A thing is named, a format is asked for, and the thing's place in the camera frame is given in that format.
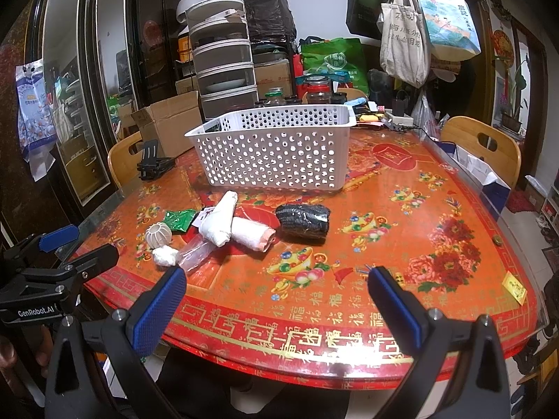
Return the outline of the person left hand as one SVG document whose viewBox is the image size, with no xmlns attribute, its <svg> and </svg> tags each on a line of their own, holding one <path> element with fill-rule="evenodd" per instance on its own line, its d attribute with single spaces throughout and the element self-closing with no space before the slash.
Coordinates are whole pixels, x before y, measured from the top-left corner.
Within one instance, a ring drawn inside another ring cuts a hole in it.
<svg viewBox="0 0 559 419">
<path fill-rule="evenodd" d="M 53 351 L 53 340 L 49 329 L 45 325 L 39 327 L 41 339 L 36 347 L 35 360 L 41 368 L 43 378 L 48 377 L 48 366 Z M 18 375 L 15 374 L 15 366 L 18 362 L 18 355 L 12 342 L 1 336 L 1 374 L 12 391 L 21 390 L 23 384 Z"/>
</svg>

